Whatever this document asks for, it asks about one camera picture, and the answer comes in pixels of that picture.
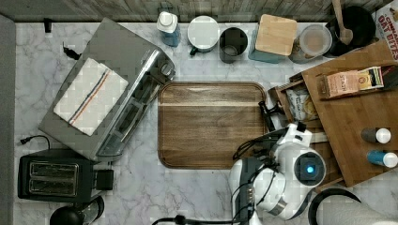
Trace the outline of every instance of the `dish towel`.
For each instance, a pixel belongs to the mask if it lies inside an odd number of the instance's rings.
[[[87,58],[64,96],[55,105],[54,113],[91,136],[128,84],[113,70]]]

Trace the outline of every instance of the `marble countertop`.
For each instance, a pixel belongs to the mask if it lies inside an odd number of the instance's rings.
[[[131,31],[160,46],[176,65],[175,82],[230,81],[257,82],[269,88],[285,84],[298,72],[326,62],[318,57],[305,65],[293,64],[287,58],[280,64],[249,60],[248,49],[243,60],[223,63],[218,49],[189,56],[191,47],[186,23],[181,27],[177,48],[164,45],[154,23],[121,23]],[[300,23],[298,33],[309,23]],[[15,98],[15,143],[26,136],[40,134],[38,124],[52,104],[55,95],[75,61],[62,51],[62,42],[80,53],[99,23],[54,23],[45,36],[42,23],[17,24],[17,68]],[[255,23],[220,24],[221,30],[236,26],[248,34],[249,43]],[[105,212],[95,224],[151,224],[163,217],[182,214],[198,219],[230,219],[231,192],[228,171],[171,170],[158,159],[158,102],[149,107],[135,130],[123,157],[114,163],[115,185],[105,199]],[[53,147],[62,147],[52,140]],[[17,174],[21,156],[46,148],[43,140],[15,145]],[[393,170],[350,188],[364,203],[388,216],[398,216],[398,171]],[[21,200],[14,193],[14,224],[49,224],[53,211],[63,204]],[[306,213],[289,221],[269,216],[265,224],[308,224]]]

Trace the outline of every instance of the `black bowl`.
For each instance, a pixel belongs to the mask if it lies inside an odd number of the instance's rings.
[[[344,27],[352,30],[353,39],[348,45],[340,41],[340,28],[337,19],[333,19],[326,27],[330,30],[332,44],[325,56],[340,56],[354,49],[364,47],[375,37],[375,21],[372,14],[363,7],[347,7],[343,9]]]

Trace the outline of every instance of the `blue light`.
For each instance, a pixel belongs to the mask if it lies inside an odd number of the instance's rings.
[[[308,173],[313,173],[314,172],[314,167],[312,167],[312,166],[307,167],[307,172]]]

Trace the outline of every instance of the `cup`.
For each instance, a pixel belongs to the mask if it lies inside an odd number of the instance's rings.
[[[386,128],[365,128],[360,136],[368,143],[388,143],[391,139],[391,133]]]
[[[297,64],[304,64],[326,53],[331,46],[330,31],[323,25],[310,25],[306,27],[293,43],[289,59]]]
[[[247,47],[248,37],[245,32],[236,27],[228,28],[220,36],[220,59],[231,64],[241,58]]]
[[[398,157],[394,153],[385,153],[383,151],[372,150],[368,152],[368,161],[380,166],[388,168],[396,167],[398,164]]]
[[[192,45],[190,56],[213,50],[220,37],[219,24],[211,17],[199,16],[188,26],[188,40]]]

